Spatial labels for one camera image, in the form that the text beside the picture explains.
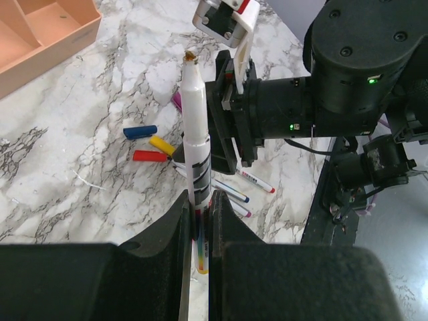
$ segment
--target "black cable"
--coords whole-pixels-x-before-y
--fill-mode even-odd
[[[295,142],[294,140],[288,139],[288,138],[284,138],[285,142],[287,144],[289,144],[290,146],[296,147],[296,148],[301,148],[303,150],[306,150],[307,152],[313,152],[314,154],[318,154],[318,155],[324,155],[324,156],[334,156],[337,154],[347,154],[349,153],[348,150],[342,150],[340,152],[322,152],[319,150],[314,150],[312,148],[309,148],[303,144],[300,144],[299,142]]]
[[[379,187],[378,189],[374,189],[373,191],[367,193],[366,195],[363,195],[362,197],[364,197],[364,199],[368,199],[369,197],[375,196],[377,193],[380,193],[384,189],[385,188],[383,187]]]

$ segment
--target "yellow marker cap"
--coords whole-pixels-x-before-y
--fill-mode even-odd
[[[173,153],[175,152],[175,148],[173,146],[171,146],[170,144],[168,144],[167,142],[165,142],[161,137],[152,136],[152,138],[150,138],[150,140],[149,140],[149,143],[151,143],[154,147],[163,151],[165,154],[167,154],[171,157],[173,156]]]

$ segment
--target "screw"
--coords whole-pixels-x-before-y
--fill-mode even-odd
[[[340,11],[339,10],[333,10],[332,12],[330,12],[329,17],[331,19],[339,18],[340,17]]]
[[[340,55],[344,57],[349,57],[350,55],[352,55],[352,48],[351,47],[342,48],[342,50],[340,50]]]
[[[404,31],[397,32],[394,34],[394,40],[397,42],[403,42],[407,39],[407,33]]]

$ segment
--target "white marble surface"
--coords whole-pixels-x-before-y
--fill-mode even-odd
[[[0,101],[0,242],[121,243],[156,221],[185,188],[167,164],[133,163],[147,140],[122,129],[156,124],[181,142],[169,102],[185,49],[200,56],[204,80],[226,49],[196,30],[196,0],[98,0],[98,40]],[[252,58],[263,79],[303,76],[302,46],[262,2]],[[325,150],[328,140],[303,140]],[[268,141],[249,170],[276,188],[226,181],[251,198],[243,219],[263,240],[297,243],[323,158]],[[207,320],[207,276],[193,272],[190,320]]]

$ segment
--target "gray floor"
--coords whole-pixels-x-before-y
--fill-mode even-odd
[[[405,319],[428,320],[428,179],[380,193],[355,244],[382,261]]]

